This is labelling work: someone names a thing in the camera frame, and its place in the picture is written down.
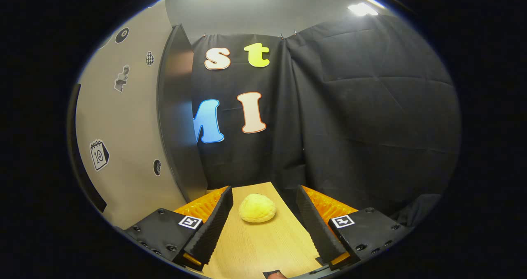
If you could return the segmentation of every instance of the black fabric backdrop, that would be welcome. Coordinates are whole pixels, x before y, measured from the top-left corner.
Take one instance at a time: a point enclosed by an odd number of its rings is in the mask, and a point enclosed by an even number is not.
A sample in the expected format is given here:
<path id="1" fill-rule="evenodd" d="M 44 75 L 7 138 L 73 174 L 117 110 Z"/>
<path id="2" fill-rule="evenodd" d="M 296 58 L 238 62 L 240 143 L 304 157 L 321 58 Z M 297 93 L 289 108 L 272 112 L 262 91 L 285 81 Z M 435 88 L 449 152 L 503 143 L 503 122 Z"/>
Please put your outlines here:
<path id="1" fill-rule="evenodd" d="M 243 48 L 256 42 L 269 47 L 267 67 L 248 63 Z M 198 143 L 209 189 L 271 181 L 297 214 L 295 189 L 303 184 L 405 219 L 418 196 L 446 188 L 461 134 L 455 88 L 431 47 L 400 19 L 350 15 L 284 40 L 210 35 L 192 47 L 193 115 L 201 101 L 219 100 L 225 135 Z M 222 47 L 230 67 L 207 70 L 205 52 Z M 267 129 L 245 134 L 236 97 L 252 91 L 262 94 Z"/>

